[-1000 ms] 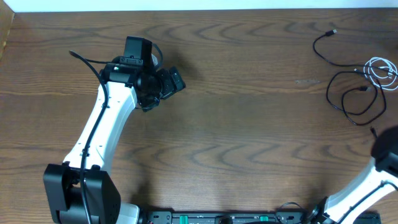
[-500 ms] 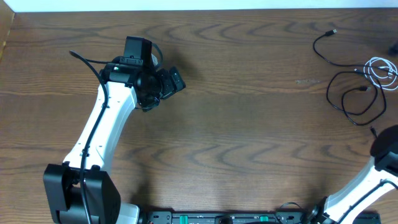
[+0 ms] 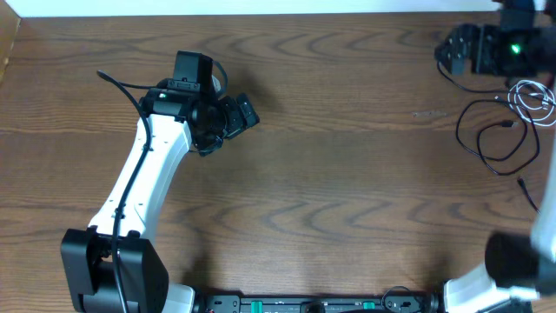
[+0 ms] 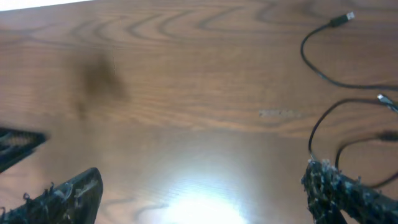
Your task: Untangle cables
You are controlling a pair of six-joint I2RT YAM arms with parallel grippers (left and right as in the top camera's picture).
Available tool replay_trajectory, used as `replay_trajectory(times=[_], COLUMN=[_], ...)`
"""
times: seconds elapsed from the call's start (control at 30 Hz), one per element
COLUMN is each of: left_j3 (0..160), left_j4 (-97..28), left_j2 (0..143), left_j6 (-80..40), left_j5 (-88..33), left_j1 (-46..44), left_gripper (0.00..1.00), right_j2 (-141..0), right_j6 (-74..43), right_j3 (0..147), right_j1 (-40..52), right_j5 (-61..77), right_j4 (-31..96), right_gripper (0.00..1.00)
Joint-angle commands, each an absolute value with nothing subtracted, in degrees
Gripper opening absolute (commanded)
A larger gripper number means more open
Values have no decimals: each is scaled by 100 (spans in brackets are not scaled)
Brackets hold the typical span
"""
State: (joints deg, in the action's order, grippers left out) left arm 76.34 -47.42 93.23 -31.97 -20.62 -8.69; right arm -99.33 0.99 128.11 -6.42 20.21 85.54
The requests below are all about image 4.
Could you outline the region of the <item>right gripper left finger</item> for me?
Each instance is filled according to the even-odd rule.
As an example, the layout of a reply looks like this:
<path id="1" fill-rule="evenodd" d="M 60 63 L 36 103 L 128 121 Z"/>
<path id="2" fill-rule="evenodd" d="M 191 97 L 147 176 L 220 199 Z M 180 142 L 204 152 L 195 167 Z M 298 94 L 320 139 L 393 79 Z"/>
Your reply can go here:
<path id="1" fill-rule="evenodd" d="M 1 224 L 94 224 L 103 195 L 100 171 L 89 168 L 36 198 L 25 193 L 24 203 L 1 208 Z"/>

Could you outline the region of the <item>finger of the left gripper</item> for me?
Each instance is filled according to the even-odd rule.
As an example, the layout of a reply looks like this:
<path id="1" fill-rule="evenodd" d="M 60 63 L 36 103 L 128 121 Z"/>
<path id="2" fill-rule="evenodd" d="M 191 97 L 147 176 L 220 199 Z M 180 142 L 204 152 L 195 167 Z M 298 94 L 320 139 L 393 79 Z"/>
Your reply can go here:
<path id="1" fill-rule="evenodd" d="M 31 155 L 46 140 L 45 133 L 1 127 L 1 172 Z"/>

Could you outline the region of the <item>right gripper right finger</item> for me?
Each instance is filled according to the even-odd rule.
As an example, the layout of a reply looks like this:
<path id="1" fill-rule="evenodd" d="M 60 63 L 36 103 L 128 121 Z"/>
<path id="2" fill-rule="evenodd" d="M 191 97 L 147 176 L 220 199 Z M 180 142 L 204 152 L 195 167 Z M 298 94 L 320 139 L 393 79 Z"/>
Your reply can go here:
<path id="1" fill-rule="evenodd" d="M 313 222 L 346 223 L 342 211 L 358 223 L 397 224 L 397 201 L 343 175 L 328 160 L 309 160 L 301 179 Z"/>

